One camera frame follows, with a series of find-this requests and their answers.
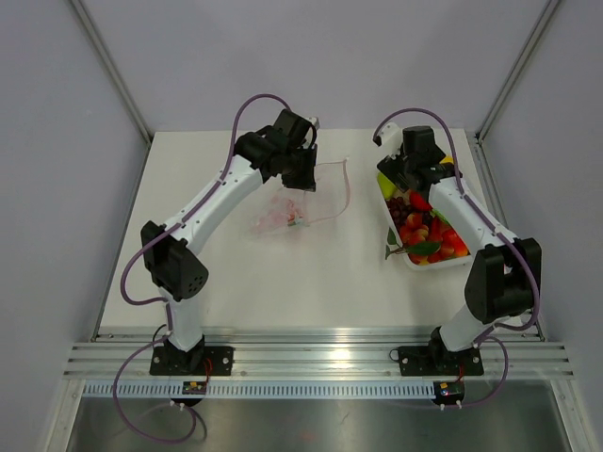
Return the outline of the clear pink zip top bag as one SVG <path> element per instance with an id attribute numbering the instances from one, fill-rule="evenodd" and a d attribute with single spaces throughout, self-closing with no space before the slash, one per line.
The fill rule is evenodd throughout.
<path id="1" fill-rule="evenodd" d="M 302 228 L 288 228 L 291 218 L 304 218 L 309 227 L 340 217 L 351 201 L 349 159 L 317 164 L 315 179 L 315 192 L 271 188 L 252 210 L 250 233 L 265 236 Z"/>

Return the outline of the white plastic fruit basket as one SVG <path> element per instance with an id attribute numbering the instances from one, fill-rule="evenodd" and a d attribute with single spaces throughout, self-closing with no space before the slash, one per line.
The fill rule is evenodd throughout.
<path id="1" fill-rule="evenodd" d="M 411 190 L 411 189 L 401 190 L 401 189 L 397 188 L 397 191 L 393 197 L 403 197 L 407 201 L 407 203 L 410 204 L 409 203 L 410 191 L 413 191 L 413 190 Z M 382 206 L 383 206 L 383 210 L 385 213 L 385 219 L 387 222 L 386 235 L 387 235 L 387 232 L 389 229 L 393 229 L 394 231 L 397 231 L 398 235 L 400 237 L 403 237 L 403 235 L 404 235 L 403 228 L 408 229 L 408 230 L 416 230 L 418 228 L 424 228 L 428 231 L 428 239 L 429 240 L 442 242 L 442 232 L 444 232 L 446 229 L 453 229 L 450 226 L 450 224 L 445 220 L 445 218 L 443 216 L 441 216 L 440 213 L 438 211 L 436 211 L 435 209 L 432 209 L 430 212 L 420 212 L 420 211 L 416 211 L 413 209 L 413 212 L 406 219 L 405 224 L 397 229 L 390 217 L 390 214 L 388 212 L 385 201 L 386 200 L 383 198 Z M 451 266 L 467 265 L 472 262 L 471 254 L 469 254 L 466 257 L 462 257 L 462 258 L 452 258 L 452 259 L 445 260 L 441 257 L 439 251 L 430 255 L 429 257 L 416 256 L 413 254 L 398 254 L 398 255 L 392 255 L 389 258 L 394 257 L 394 256 L 401 256 L 403 258 L 403 260 L 406 262 L 406 264 L 413 270 L 440 269 L 440 268 L 446 268 L 446 267 L 451 267 Z"/>

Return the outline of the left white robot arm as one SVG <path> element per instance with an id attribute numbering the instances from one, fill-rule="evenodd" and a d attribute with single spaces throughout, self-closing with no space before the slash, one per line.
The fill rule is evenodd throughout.
<path id="1" fill-rule="evenodd" d="M 154 354 L 153 374 L 191 375 L 203 369 L 205 336 L 194 301 L 209 271 L 199 255 L 226 217 L 269 179 L 279 177 L 290 189 L 315 190 L 318 128 L 318 119 L 282 110 L 274 124 L 236 139 L 225 169 L 180 213 L 142 227 L 143 264 L 167 302 L 168 337 Z"/>

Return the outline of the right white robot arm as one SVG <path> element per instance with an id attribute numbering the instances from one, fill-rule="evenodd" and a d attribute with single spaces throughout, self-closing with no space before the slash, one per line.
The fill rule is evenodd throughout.
<path id="1" fill-rule="evenodd" d="M 404 377 L 480 376 L 479 345 L 513 317 L 535 312 L 542 249 L 503 226 L 472 193 L 455 162 L 448 162 L 430 126 L 389 122 L 374 139 L 387 156 L 377 166 L 392 183 L 415 191 L 468 247 L 472 266 L 464 305 L 433 330 L 424 346 L 398 348 Z"/>

